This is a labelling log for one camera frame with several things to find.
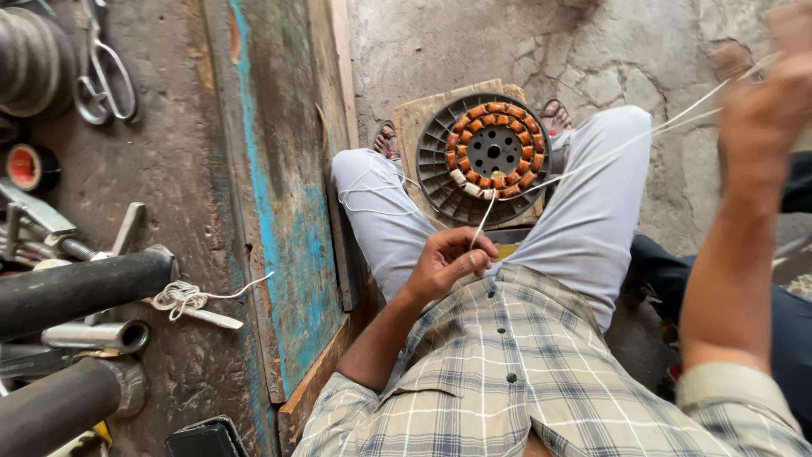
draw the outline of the hand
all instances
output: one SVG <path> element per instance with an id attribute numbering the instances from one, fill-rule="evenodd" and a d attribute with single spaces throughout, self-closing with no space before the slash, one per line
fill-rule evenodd
<path id="1" fill-rule="evenodd" d="M 484 233 L 479 233 L 474 249 L 469 250 L 475 232 L 474 228 L 463 227 L 430 236 L 400 293 L 426 304 L 442 298 L 461 277 L 470 273 L 484 275 L 499 252 Z"/>
<path id="2" fill-rule="evenodd" d="M 778 189 L 788 173 L 790 148 L 812 120 L 812 2 L 774 9 L 767 25 L 773 51 L 781 56 L 763 83 L 738 81 L 746 67 L 736 67 L 734 47 L 714 56 L 731 68 L 719 135 L 728 156 L 728 183 L 741 188 Z"/>

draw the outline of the checkered shirt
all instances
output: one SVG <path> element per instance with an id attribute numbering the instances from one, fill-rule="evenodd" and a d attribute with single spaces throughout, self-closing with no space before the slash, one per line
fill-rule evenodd
<path id="1" fill-rule="evenodd" d="M 297 455 L 812 455 L 775 382 L 734 363 L 685 374 L 678 404 L 632 379 L 589 304 L 506 263 L 427 311 L 383 398 L 335 373 Z"/>

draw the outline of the concrete floor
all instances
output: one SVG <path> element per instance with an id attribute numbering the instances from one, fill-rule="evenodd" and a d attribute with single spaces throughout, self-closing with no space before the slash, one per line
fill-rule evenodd
<path id="1" fill-rule="evenodd" d="M 757 60 L 765 56 L 763 13 L 786 3 L 604 0 L 584 11 L 568 6 L 574 2 L 351 0 L 361 144 L 371 144 L 378 122 L 399 104 L 492 78 L 522 86 L 535 108 L 561 99 L 575 125 L 624 104 L 642 107 L 659 124 L 718 84 L 706 53 L 720 42 L 735 39 Z M 709 100 L 692 115 L 714 107 Z M 711 225 L 717 133 L 709 118 L 654 140 L 638 231 L 675 254 L 695 253 Z M 782 216 L 778 241 L 809 233 L 809 215 Z M 635 306 L 621 306 L 609 339 L 633 376 L 656 374 L 646 378 L 651 387 L 661 373 L 652 364 L 672 355 L 639 351 L 659 343 L 658 320 Z"/>

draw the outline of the peeling blue paint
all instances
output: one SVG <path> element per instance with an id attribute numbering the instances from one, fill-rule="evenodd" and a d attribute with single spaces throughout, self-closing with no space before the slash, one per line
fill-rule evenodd
<path id="1" fill-rule="evenodd" d="M 255 160 L 257 159 L 257 137 L 256 134 L 252 130 L 253 122 L 254 122 L 254 101 L 253 96 L 251 94 L 251 79 L 250 79 L 250 69 L 251 63 L 248 59 L 248 49 L 246 47 L 246 43 L 248 42 L 248 26 L 245 23 L 245 18 L 242 15 L 242 11 L 240 10 L 240 0 L 230 0 L 231 10 L 234 13 L 234 18 L 237 24 L 237 30 L 240 33 L 240 60 L 237 63 L 237 72 L 238 77 L 240 80 L 240 97 L 242 99 L 242 107 L 243 107 L 243 123 L 245 128 L 245 142 L 248 146 L 248 155 L 251 159 L 252 164 L 252 179 L 253 179 L 253 188 L 254 188 L 254 198 L 257 199 L 257 207 L 267 207 L 267 201 L 262 199 L 260 201 L 259 197 L 257 196 L 257 187 L 260 189 L 267 189 L 267 176 L 262 176 L 261 173 L 256 173 L 255 170 L 259 169 L 260 167 L 254 166 Z M 263 233 L 261 235 L 262 239 L 266 238 L 268 235 Z M 263 250 L 269 249 L 268 246 L 263 246 Z M 240 272 L 240 281 L 239 284 L 244 284 L 244 278 L 242 272 L 234 262 L 232 256 L 229 258 L 229 270 L 231 272 L 237 271 Z M 257 437 L 257 442 L 260 446 L 264 446 L 266 442 L 271 443 L 271 449 L 266 450 L 266 454 L 268 455 L 277 455 L 279 452 L 279 444 L 277 443 L 279 439 L 279 435 L 276 430 L 276 420 L 275 420 L 275 411 L 271 409 L 270 404 L 266 402 L 262 402 L 259 397 L 259 392 L 261 390 L 267 390 L 267 385 L 260 382 L 259 373 L 265 371 L 262 364 L 258 362 L 258 354 L 259 351 L 257 350 L 257 342 L 252 337 L 253 329 L 251 327 L 251 320 L 245 319 L 244 322 L 248 324 L 245 325 L 240 330 L 240 345 L 243 347 L 243 353 L 247 354 L 245 368 L 246 368 L 246 375 L 248 377 L 249 383 L 249 403 L 251 404 L 251 421 L 253 422 L 254 426 L 254 433 Z M 267 437 L 265 430 L 266 426 L 271 430 L 271 436 Z"/>
<path id="2" fill-rule="evenodd" d="M 279 374 L 284 393 L 289 395 L 340 324 L 340 309 L 335 299 L 336 281 L 332 281 L 332 284 L 328 281 L 322 286 L 318 286 L 321 283 L 317 281 L 308 281 L 319 272 L 335 278 L 330 219 L 323 181 L 313 185 L 287 182 L 289 197 L 294 198 L 294 202 L 303 203 L 301 206 L 306 207 L 307 211 L 297 213 L 294 220 L 284 220 L 283 226 L 288 227 L 290 233 L 276 233 L 277 230 L 274 230 L 277 228 L 274 204 L 282 203 L 268 199 L 274 193 L 266 152 L 257 137 L 257 99 L 252 86 L 248 53 L 251 28 L 240 9 L 246 7 L 244 0 L 230 0 L 230 4 L 240 35 L 237 74 L 255 205 L 251 211 L 256 216 L 259 228 L 265 274 L 276 271 L 268 280 L 268 290 L 273 305 L 272 325 L 279 344 Z M 276 198 L 288 198 L 288 195 Z"/>

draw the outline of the forearm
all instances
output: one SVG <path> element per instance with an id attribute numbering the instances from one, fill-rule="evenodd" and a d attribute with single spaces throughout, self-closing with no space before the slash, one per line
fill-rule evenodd
<path id="1" fill-rule="evenodd" d="M 711 360 L 770 372 L 771 258 L 780 184 L 731 183 L 688 281 L 685 368 Z"/>
<path id="2" fill-rule="evenodd" d="M 350 346 L 336 371 L 381 392 L 387 386 L 409 330 L 425 305 L 406 288 L 401 289 Z"/>

